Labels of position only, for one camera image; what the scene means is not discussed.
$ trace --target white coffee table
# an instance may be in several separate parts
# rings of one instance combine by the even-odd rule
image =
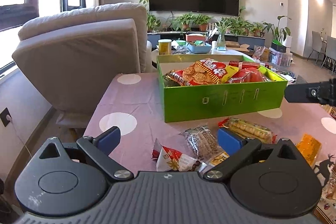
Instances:
[[[243,55],[243,56],[245,56],[245,57],[251,59],[251,61],[253,61],[253,59],[252,59],[250,56],[244,54],[243,52],[238,52],[238,51],[235,51],[235,50],[218,51],[218,50],[216,50],[216,49],[212,49],[212,50],[209,52],[209,54]],[[158,50],[158,49],[155,49],[154,51],[152,51],[151,55],[152,55],[152,63],[153,63],[153,65],[156,67],[156,58],[157,58],[157,56],[159,55],[159,50]]]

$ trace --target white cable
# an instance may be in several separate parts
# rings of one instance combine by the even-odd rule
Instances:
[[[29,153],[29,155],[30,155],[30,158],[32,158],[33,156],[31,155],[31,153],[30,153],[30,151],[29,151],[29,149],[28,149],[28,147],[26,146],[26,144],[21,140],[21,138],[19,137],[19,135],[17,134],[17,132],[16,132],[16,129],[15,129],[15,126],[14,126],[14,124],[13,124],[13,120],[12,120],[12,117],[11,116],[9,116],[9,115],[7,115],[6,116],[6,119],[7,119],[7,121],[9,121],[9,122],[11,122],[12,123],[12,125],[13,125],[13,128],[14,128],[14,132],[15,132],[15,135],[17,136],[17,138],[20,140],[20,142],[23,144],[23,146],[27,149],[27,151],[28,151],[28,153]]]

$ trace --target glass vase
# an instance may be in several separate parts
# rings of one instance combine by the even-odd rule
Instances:
[[[217,39],[217,50],[226,51],[226,42],[224,33],[220,33]]]

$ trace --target electrical outlet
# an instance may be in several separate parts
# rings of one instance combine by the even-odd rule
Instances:
[[[6,116],[9,115],[11,116],[11,114],[9,114],[9,110],[8,108],[5,108],[1,113],[0,113],[0,119],[3,123],[3,125],[6,127],[9,124],[9,121],[7,120]]]

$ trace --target black planter box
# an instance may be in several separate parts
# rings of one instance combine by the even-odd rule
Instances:
[[[278,45],[278,44],[275,44],[275,43],[273,43],[273,42],[272,42],[271,47],[272,47],[273,49],[275,49],[276,51],[278,51],[278,52],[286,52],[286,49],[287,49],[285,46]]]

